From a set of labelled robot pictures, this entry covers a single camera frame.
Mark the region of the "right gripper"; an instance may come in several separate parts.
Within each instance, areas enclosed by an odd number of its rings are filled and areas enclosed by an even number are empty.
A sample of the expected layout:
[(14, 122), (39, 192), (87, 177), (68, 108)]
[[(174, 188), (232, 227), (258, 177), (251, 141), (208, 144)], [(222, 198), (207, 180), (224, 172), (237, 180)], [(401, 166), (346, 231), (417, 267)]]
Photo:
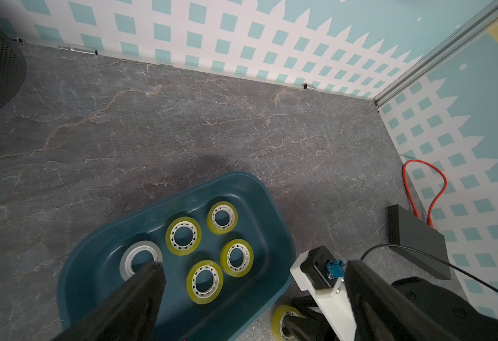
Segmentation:
[(314, 298), (293, 298), (291, 303), (297, 314), (286, 316), (283, 320), (283, 332), (286, 332), (287, 336), (293, 337), (294, 340), (338, 340), (324, 314), (316, 311), (318, 305)]

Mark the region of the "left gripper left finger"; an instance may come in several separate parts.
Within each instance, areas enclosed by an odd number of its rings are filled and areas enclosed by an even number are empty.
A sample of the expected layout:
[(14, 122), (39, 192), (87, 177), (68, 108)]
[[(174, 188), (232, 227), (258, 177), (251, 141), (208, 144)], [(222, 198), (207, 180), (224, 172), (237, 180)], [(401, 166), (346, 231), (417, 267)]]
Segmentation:
[(56, 340), (151, 340), (166, 285), (160, 262), (145, 264)]

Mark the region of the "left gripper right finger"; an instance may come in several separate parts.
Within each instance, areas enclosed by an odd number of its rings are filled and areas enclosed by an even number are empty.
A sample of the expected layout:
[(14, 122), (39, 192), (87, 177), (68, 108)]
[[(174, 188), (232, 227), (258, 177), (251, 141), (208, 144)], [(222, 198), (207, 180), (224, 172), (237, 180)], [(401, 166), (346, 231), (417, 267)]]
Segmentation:
[(349, 261), (348, 299), (356, 321), (356, 340), (456, 340), (363, 261)]

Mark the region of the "clear white tape roll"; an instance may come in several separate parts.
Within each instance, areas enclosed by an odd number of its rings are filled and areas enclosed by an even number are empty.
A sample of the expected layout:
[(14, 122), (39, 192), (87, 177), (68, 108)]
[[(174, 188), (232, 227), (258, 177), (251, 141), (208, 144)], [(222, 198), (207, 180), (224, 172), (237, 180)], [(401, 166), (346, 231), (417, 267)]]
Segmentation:
[(152, 260), (154, 262), (162, 263), (162, 251), (155, 243), (149, 240), (136, 242), (135, 244), (132, 244), (130, 247), (128, 247), (121, 258), (119, 271), (124, 281), (128, 281), (130, 277), (135, 274), (135, 271), (132, 267), (133, 260), (138, 254), (144, 251), (152, 255)]

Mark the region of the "yellow tape roll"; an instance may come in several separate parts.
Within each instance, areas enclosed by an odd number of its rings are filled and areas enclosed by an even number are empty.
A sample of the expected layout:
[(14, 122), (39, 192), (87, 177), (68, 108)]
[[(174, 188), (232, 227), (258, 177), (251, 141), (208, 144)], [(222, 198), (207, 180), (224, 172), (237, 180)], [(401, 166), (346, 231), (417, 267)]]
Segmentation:
[(180, 217), (169, 224), (165, 235), (166, 246), (176, 256), (196, 251), (202, 241), (202, 229), (192, 217)]
[(186, 277), (189, 298), (197, 305), (215, 301), (223, 288), (223, 273), (212, 260), (203, 260), (190, 268)]
[(293, 316), (301, 318), (302, 314), (290, 305), (280, 305), (277, 307), (273, 313), (273, 318), (271, 322), (272, 333), (275, 340), (286, 341), (286, 340), (297, 340), (297, 338), (283, 326), (283, 321), (285, 317)]
[(253, 249), (246, 240), (231, 240), (221, 250), (221, 268), (231, 277), (241, 278), (246, 276), (252, 269), (253, 262)]
[(238, 223), (238, 212), (233, 204), (221, 201), (211, 207), (206, 218), (210, 231), (217, 235), (232, 232)]

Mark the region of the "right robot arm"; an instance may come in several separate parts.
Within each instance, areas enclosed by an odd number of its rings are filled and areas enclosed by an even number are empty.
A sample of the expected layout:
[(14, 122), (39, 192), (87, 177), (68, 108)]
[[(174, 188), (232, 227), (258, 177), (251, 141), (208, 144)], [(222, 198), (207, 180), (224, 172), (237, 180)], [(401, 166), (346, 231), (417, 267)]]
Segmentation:
[[(433, 321), (462, 340), (498, 340), (498, 320), (481, 314), (463, 298), (429, 281), (410, 277), (391, 284)], [(272, 329), (276, 340), (338, 340), (324, 317), (314, 309), (311, 296), (282, 305), (274, 311)]]

